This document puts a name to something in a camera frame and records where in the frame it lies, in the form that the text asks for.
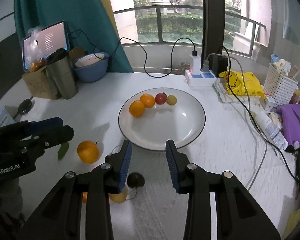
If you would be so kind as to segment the cardboard box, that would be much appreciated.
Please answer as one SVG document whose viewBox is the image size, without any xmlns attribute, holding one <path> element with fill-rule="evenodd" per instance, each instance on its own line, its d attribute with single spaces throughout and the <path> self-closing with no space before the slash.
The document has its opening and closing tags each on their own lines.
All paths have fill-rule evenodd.
<svg viewBox="0 0 300 240">
<path fill-rule="evenodd" d="M 36 72 L 27 71 L 22 75 L 31 95 L 37 98 L 57 100 L 61 94 L 53 79 L 47 73 L 47 66 Z"/>
</svg>

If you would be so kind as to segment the white tube bottle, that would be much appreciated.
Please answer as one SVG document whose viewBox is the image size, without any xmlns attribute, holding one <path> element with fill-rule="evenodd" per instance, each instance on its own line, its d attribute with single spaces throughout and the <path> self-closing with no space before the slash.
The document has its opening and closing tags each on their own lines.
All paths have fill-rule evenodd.
<svg viewBox="0 0 300 240">
<path fill-rule="evenodd" d="M 273 123 L 271 118 L 267 116 L 264 111 L 261 111 L 255 116 L 255 121 L 272 144 L 278 147 L 281 151 L 286 150 L 286 148 L 288 147 L 288 142 L 286 141 L 281 131 Z"/>
</svg>

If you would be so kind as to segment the brown-green lychee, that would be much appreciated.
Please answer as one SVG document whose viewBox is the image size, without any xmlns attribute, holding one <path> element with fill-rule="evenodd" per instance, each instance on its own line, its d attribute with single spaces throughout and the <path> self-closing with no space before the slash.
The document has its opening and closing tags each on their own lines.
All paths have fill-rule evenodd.
<svg viewBox="0 0 300 240">
<path fill-rule="evenodd" d="M 168 105 L 174 106 L 177 103 L 177 98 L 174 95 L 169 95 L 166 98 L 166 102 Z"/>
</svg>

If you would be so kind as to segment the white round plate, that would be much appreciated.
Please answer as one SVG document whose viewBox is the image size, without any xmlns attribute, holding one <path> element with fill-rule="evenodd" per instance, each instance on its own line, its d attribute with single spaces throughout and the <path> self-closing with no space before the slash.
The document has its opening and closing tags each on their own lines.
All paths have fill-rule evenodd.
<svg viewBox="0 0 300 240">
<path fill-rule="evenodd" d="M 177 103 L 164 103 L 145 108 L 139 118 L 129 112 L 130 105 L 143 94 L 156 96 L 164 92 L 173 95 Z M 182 148 L 195 141 L 206 124 L 206 113 L 202 104 L 191 94 L 167 87 L 151 88 L 131 96 L 121 107 L 118 125 L 124 137 L 134 145 L 151 151 L 164 151 L 166 141 L 172 139 L 176 148 Z"/>
</svg>

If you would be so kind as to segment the white power strip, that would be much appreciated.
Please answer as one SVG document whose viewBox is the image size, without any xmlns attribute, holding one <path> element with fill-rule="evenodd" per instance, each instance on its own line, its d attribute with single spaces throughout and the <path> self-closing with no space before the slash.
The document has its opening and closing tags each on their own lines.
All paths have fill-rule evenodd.
<svg viewBox="0 0 300 240">
<path fill-rule="evenodd" d="M 185 79 L 190 87 L 211 87 L 217 81 L 217 77 L 211 71 L 193 75 L 189 69 L 185 70 Z"/>
</svg>

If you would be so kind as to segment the large orange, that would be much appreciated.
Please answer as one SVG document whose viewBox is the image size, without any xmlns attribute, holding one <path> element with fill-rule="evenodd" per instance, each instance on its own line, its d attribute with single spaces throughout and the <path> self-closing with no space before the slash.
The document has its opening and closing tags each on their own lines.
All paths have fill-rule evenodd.
<svg viewBox="0 0 300 240">
<path fill-rule="evenodd" d="M 135 118 L 140 118 L 145 111 L 145 105 L 140 100 L 135 100 L 130 104 L 129 112 Z"/>
</svg>

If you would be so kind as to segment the balcony railing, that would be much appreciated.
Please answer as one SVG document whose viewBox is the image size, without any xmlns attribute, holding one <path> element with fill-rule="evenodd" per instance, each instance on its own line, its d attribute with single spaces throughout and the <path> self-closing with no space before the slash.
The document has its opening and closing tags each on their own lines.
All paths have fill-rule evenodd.
<svg viewBox="0 0 300 240">
<path fill-rule="evenodd" d="M 201 44 L 204 33 L 204 8 L 195 5 L 156 4 L 114 12 L 120 36 L 140 43 L 173 43 L 180 37 Z M 230 52 L 252 57 L 266 26 L 244 17 L 238 10 L 226 9 L 223 46 Z"/>
</svg>

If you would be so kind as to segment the orange with stem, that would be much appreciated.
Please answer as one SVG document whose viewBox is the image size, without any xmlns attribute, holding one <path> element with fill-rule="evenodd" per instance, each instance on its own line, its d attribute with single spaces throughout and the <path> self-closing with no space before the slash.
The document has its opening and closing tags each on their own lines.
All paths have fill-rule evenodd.
<svg viewBox="0 0 300 240">
<path fill-rule="evenodd" d="M 83 141 L 77 146 L 77 155 L 83 163 L 92 164 L 99 159 L 99 149 L 95 142 Z"/>
</svg>

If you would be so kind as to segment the black spoon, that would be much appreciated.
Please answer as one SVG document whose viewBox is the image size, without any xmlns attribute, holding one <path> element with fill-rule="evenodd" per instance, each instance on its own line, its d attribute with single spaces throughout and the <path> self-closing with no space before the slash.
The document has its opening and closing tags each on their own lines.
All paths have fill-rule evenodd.
<svg viewBox="0 0 300 240">
<path fill-rule="evenodd" d="M 32 109 L 32 99 L 33 97 L 30 97 L 29 99 L 25 99 L 22 101 L 18 107 L 17 113 L 14 115 L 14 119 L 19 115 L 25 115 L 29 113 L 29 111 Z"/>
</svg>

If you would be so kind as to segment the green leaf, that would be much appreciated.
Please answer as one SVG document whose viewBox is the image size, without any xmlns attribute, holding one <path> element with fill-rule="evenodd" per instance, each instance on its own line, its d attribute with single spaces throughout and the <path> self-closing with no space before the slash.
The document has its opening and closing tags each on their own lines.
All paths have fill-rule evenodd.
<svg viewBox="0 0 300 240">
<path fill-rule="evenodd" d="M 58 161 L 60 161 L 64 158 L 64 156 L 66 155 L 68 149 L 69 149 L 69 143 L 68 142 L 64 142 L 60 145 L 60 148 L 58 150 Z"/>
</svg>

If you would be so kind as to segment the small red tomato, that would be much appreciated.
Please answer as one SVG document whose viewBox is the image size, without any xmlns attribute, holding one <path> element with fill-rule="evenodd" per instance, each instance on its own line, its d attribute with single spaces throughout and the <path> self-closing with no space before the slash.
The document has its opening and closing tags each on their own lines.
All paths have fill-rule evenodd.
<svg viewBox="0 0 300 240">
<path fill-rule="evenodd" d="M 162 93 L 158 93 L 156 96 L 155 96 L 155 103 L 157 105 L 163 105 L 167 100 L 167 95 L 166 93 L 162 92 Z"/>
</svg>

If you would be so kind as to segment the tablet screen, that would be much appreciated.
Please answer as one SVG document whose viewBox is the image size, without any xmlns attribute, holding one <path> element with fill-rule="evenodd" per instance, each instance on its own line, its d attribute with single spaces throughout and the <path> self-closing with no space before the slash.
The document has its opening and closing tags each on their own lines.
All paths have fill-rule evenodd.
<svg viewBox="0 0 300 240">
<path fill-rule="evenodd" d="M 45 59 L 57 49 L 64 48 L 66 51 L 70 50 L 67 23 L 65 21 L 60 21 L 38 30 L 38 34 L 35 37 L 34 41 Z M 24 72 L 30 70 L 30 63 L 27 62 L 27 58 L 30 57 L 30 51 L 28 50 L 30 39 L 31 36 L 29 35 L 21 42 Z"/>
</svg>

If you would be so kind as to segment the dark plum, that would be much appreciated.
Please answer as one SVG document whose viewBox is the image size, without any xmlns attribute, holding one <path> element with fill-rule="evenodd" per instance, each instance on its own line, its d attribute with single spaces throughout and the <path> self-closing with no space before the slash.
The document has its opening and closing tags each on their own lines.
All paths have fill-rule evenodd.
<svg viewBox="0 0 300 240">
<path fill-rule="evenodd" d="M 130 198 L 129 200 L 133 200 L 138 193 L 138 188 L 144 187 L 144 185 L 145 185 L 145 179 L 143 175 L 141 175 L 138 172 L 130 173 L 127 177 L 127 186 L 131 189 L 135 189 L 135 194 L 134 197 Z"/>
</svg>

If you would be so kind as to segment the teal curtain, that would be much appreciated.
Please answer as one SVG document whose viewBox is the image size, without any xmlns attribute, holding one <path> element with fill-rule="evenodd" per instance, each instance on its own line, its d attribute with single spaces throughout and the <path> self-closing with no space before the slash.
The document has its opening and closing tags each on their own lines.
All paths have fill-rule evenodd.
<svg viewBox="0 0 300 240">
<path fill-rule="evenodd" d="M 20 41 L 34 27 L 65 21 L 71 46 L 108 53 L 109 72 L 132 72 L 101 0 L 14 0 L 14 20 Z"/>
</svg>

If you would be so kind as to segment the white perforated basket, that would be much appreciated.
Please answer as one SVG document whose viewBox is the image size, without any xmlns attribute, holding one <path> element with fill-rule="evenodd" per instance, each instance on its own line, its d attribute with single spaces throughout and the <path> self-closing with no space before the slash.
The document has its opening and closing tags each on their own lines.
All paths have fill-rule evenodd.
<svg viewBox="0 0 300 240">
<path fill-rule="evenodd" d="M 295 79 L 279 73 L 271 63 L 269 64 L 263 91 L 274 99 L 276 106 L 289 104 L 297 86 L 298 82 Z"/>
</svg>

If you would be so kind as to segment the purple cloth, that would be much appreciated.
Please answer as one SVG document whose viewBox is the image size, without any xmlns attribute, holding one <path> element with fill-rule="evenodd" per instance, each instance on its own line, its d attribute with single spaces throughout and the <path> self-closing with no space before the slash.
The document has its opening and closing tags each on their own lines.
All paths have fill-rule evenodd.
<svg viewBox="0 0 300 240">
<path fill-rule="evenodd" d="M 295 115 L 300 118 L 300 104 L 280 106 L 276 112 L 282 116 L 283 135 L 289 146 L 296 141 L 300 144 L 300 122 Z"/>
</svg>

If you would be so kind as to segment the plastic bag of fruit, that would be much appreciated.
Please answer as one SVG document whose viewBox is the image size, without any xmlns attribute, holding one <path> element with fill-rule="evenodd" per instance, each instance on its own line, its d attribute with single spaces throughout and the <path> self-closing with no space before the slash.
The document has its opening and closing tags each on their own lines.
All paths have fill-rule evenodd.
<svg viewBox="0 0 300 240">
<path fill-rule="evenodd" d="M 30 72 L 36 72 L 46 65 L 45 54 L 40 48 L 38 41 L 41 30 L 39 26 L 30 29 L 30 36 L 24 41 L 24 59 Z"/>
</svg>

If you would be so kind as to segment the black power adapter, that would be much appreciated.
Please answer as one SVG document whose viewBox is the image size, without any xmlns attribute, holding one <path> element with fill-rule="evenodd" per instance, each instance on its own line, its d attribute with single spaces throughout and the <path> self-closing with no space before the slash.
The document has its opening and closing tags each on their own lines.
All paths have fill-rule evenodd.
<svg viewBox="0 0 300 240">
<path fill-rule="evenodd" d="M 219 77 L 219 74 L 228 70 L 229 59 L 223 55 L 212 55 L 212 72 L 215 77 Z"/>
</svg>

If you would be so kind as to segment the white paper card box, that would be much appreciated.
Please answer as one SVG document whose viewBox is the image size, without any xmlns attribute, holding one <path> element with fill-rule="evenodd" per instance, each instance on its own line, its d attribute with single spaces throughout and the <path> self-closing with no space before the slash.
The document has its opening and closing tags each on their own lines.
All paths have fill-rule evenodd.
<svg viewBox="0 0 300 240">
<path fill-rule="evenodd" d="M 2 106 L 0 108 L 0 128 L 14 123 L 15 120 L 13 119 L 13 116 L 10 114 L 8 107 Z"/>
</svg>

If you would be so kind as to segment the white charger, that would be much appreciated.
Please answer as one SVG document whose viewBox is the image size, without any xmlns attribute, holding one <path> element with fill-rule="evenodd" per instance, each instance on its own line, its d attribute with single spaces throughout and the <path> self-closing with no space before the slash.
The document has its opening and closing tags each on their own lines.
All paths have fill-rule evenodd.
<svg viewBox="0 0 300 240">
<path fill-rule="evenodd" d="M 194 76 L 199 76 L 201 73 L 201 57 L 198 56 L 197 51 L 193 50 L 191 54 L 190 73 Z"/>
</svg>

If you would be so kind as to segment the blue bowl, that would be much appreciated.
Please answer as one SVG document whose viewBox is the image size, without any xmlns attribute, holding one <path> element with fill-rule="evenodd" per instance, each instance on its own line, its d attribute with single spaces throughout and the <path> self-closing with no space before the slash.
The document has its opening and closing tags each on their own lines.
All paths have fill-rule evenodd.
<svg viewBox="0 0 300 240">
<path fill-rule="evenodd" d="M 107 53 L 93 53 L 80 57 L 72 65 L 79 81 L 93 83 L 105 76 L 108 60 L 109 54 Z"/>
</svg>

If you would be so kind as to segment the stainless steel tumbler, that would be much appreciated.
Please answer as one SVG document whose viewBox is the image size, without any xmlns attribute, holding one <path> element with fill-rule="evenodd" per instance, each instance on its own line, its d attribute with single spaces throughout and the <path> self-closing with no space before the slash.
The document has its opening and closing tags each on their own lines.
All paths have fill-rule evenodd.
<svg viewBox="0 0 300 240">
<path fill-rule="evenodd" d="M 64 48 L 59 48 L 47 58 L 46 63 L 48 74 L 61 96 L 64 99 L 73 98 L 78 88 L 74 80 L 69 53 Z"/>
</svg>

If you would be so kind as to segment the dark cherry with stem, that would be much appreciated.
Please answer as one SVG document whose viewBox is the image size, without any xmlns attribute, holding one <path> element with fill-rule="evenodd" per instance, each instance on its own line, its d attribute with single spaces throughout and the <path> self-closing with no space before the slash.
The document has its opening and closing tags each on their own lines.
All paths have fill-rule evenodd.
<svg viewBox="0 0 300 240">
<path fill-rule="evenodd" d="M 106 157 L 105 157 L 105 159 L 104 159 L 104 162 L 105 162 L 105 163 L 108 163 L 108 162 L 110 161 L 112 155 L 113 155 L 113 154 L 119 153 L 120 150 L 121 150 L 121 146 L 120 146 L 120 145 L 115 146 L 115 147 L 111 150 L 111 152 L 110 152 L 108 155 L 106 155 Z"/>
</svg>

